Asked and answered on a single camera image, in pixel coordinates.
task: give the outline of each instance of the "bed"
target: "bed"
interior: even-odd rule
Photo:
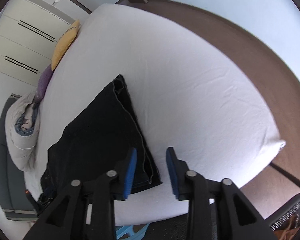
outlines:
[[[284,146],[257,89],[218,49],[165,18],[105,4],[81,27],[41,102],[35,168],[25,172],[34,198],[42,192],[49,147],[118,74],[125,78],[163,184],[115,202],[116,225],[187,212],[188,203],[172,194],[165,163],[169,146],[207,179],[229,177],[238,187]]]

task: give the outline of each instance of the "wardrobe door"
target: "wardrobe door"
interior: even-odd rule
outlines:
[[[5,73],[30,85],[37,86],[40,73],[30,67],[14,60],[13,58],[0,55],[0,72]]]
[[[0,35],[29,48],[42,56],[52,58],[57,41],[5,15],[0,18]]]
[[[69,23],[27,0],[10,0],[3,15],[58,41]]]
[[[12,58],[23,65],[42,73],[51,63],[51,60],[24,47],[14,41],[0,36],[0,55]]]

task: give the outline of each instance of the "blue gripper pad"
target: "blue gripper pad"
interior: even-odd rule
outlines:
[[[166,161],[167,161],[167,167],[168,167],[171,186],[172,186],[172,192],[176,196],[176,199],[179,199],[178,177],[177,177],[176,167],[172,161],[172,157],[169,149],[167,149],[166,152]]]
[[[126,172],[126,177],[124,178],[124,190],[123,190],[124,199],[127,199],[131,193],[136,166],[137,166],[137,150],[133,148],[130,162]]]

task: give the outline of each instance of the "bed headboard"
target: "bed headboard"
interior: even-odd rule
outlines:
[[[9,220],[36,220],[37,216],[25,195],[23,172],[11,160],[5,134],[5,117],[9,107],[18,99],[11,95],[0,117],[0,206]]]

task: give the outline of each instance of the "chair backrest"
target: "chair backrest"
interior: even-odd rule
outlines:
[[[7,219],[35,220],[36,214],[25,195],[24,174],[11,160],[5,134],[5,117],[9,107],[17,100],[8,98],[0,117],[0,206]]]
[[[284,230],[289,224],[289,218],[295,216],[293,228],[300,226],[300,193],[291,198],[281,208],[266,219],[272,230]]]

